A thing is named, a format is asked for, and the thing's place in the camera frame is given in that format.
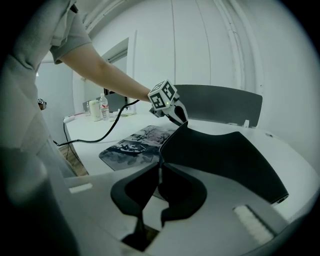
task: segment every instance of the sleeve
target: sleeve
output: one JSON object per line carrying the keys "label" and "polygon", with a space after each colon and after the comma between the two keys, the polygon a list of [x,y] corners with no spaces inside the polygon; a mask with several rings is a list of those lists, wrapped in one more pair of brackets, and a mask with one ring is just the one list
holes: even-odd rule
{"label": "sleeve", "polygon": [[61,44],[60,46],[52,46],[50,49],[54,63],[60,64],[62,62],[60,60],[62,56],[77,47],[90,43],[91,39],[85,30],[84,24],[82,23],[80,16],[76,14],[70,25],[70,30],[66,37],[65,43]]}

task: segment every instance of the water bottle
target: water bottle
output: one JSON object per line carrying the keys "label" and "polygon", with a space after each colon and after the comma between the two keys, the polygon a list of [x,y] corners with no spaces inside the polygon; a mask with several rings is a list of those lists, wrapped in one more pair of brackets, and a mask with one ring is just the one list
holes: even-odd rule
{"label": "water bottle", "polygon": [[91,115],[89,101],[86,103],[86,112],[85,115],[88,117]]}
{"label": "water bottle", "polygon": [[108,100],[105,97],[104,93],[101,93],[101,98],[99,100],[100,103],[100,111],[101,111],[101,117],[103,120],[108,120],[109,118],[109,106],[108,106]]}

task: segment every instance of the white plastic surface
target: white plastic surface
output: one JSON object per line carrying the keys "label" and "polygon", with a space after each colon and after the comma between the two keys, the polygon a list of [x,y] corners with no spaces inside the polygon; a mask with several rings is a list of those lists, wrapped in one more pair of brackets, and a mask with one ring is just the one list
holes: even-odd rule
{"label": "white plastic surface", "polygon": [[71,122],[71,121],[73,121],[73,120],[75,120],[75,116],[74,116],[74,115],[65,117],[65,118],[63,119],[63,122],[64,122],[65,124],[67,124],[67,123],[69,123],[69,122]]}
{"label": "white plastic surface", "polygon": [[246,205],[238,206],[233,211],[248,233],[260,246],[263,246],[275,237]]}
{"label": "white plastic surface", "polygon": [[[89,116],[78,115],[66,126],[71,140],[96,140],[105,135],[112,124],[113,122],[93,122]],[[137,114],[121,117],[113,131],[103,141],[93,144],[76,142],[73,146],[90,175],[113,172],[99,158],[100,152],[150,125],[177,128],[168,118],[157,118],[151,113]],[[288,144],[267,136],[264,131],[191,119],[189,119],[188,127],[211,135],[241,132],[266,158],[287,189],[289,197],[274,208],[288,221],[294,220],[292,217],[295,213],[311,199],[320,187],[319,176],[311,165]],[[152,196],[147,205],[148,208],[143,211],[145,224],[156,230],[161,229],[159,219],[161,212],[159,211],[167,204]]]}

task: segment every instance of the black cable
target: black cable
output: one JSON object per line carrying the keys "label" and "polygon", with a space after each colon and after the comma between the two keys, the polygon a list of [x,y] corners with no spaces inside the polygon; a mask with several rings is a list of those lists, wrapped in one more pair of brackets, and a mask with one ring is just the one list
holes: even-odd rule
{"label": "black cable", "polygon": [[[66,141],[68,141],[65,123],[63,123],[63,132],[64,132],[64,135],[65,135]],[[69,155],[69,147],[70,147],[70,145],[68,144],[68,151],[66,152],[66,159],[67,159],[67,160],[68,160],[68,155]]]}
{"label": "black cable", "polygon": [[111,126],[111,128],[110,128],[110,129],[108,130],[108,132],[107,132],[102,138],[100,138],[100,139],[96,139],[96,140],[75,139],[75,140],[71,140],[71,141],[68,141],[68,139],[67,139],[67,142],[61,143],[61,144],[58,144],[58,143],[56,143],[55,141],[53,141],[53,142],[54,142],[58,147],[64,146],[64,145],[69,145],[69,144],[75,143],[75,142],[83,142],[83,143],[97,143],[97,142],[100,142],[100,141],[104,140],[104,139],[111,133],[111,131],[113,130],[113,128],[116,126],[117,122],[119,121],[119,118],[120,118],[120,116],[121,116],[122,111],[123,111],[126,107],[131,106],[131,105],[134,105],[134,104],[136,104],[137,102],[139,102],[139,100],[136,100],[136,101],[134,101],[134,102],[132,102],[132,103],[129,103],[129,104],[124,105],[124,106],[120,109],[120,111],[119,111],[119,113],[118,113],[118,116],[116,117],[116,119],[115,119],[113,125]]}
{"label": "black cable", "polygon": [[[68,137],[67,137],[67,133],[66,133],[66,124],[63,123],[63,132],[65,135],[65,139],[68,142]],[[75,158],[79,161],[79,163],[84,167],[84,165],[82,164],[82,162],[79,160],[79,158],[76,156],[75,152],[72,150],[72,147],[68,144],[68,151],[66,152],[66,159],[68,160],[68,153],[69,153],[69,148],[71,149],[72,153],[74,154]]]}

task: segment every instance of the white pipe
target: white pipe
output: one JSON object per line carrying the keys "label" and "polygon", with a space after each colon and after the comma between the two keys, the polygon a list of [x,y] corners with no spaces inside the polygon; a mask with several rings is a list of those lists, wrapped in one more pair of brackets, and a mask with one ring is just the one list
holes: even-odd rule
{"label": "white pipe", "polygon": [[230,13],[222,0],[214,0],[214,3],[219,10],[223,22],[226,26],[228,36],[231,43],[231,50],[234,62],[234,72],[235,72],[235,84],[236,88],[240,90],[245,90],[245,62],[243,57],[243,51],[240,43],[240,39],[235,27],[235,24],[230,16]]}
{"label": "white pipe", "polygon": [[264,92],[264,69],[263,63],[261,59],[260,49],[257,42],[257,38],[255,37],[254,31],[251,27],[250,22],[248,21],[247,15],[244,13],[240,5],[236,0],[230,0],[230,3],[233,9],[238,14],[240,20],[242,21],[244,28],[246,30],[246,34],[249,39],[249,43],[251,46],[251,51],[253,55],[253,63],[254,63],[254,74],[255,74],[255,92],[259,95],[263,95]]}
{"label": "white pipe", "polygon": [[106,16],[108,15],[114,8],[127,3],[128,0],[105,0],[98,4],[96,8],[88,15],[85,19],[84,25],[85,30],[89,34],[91,30]]}

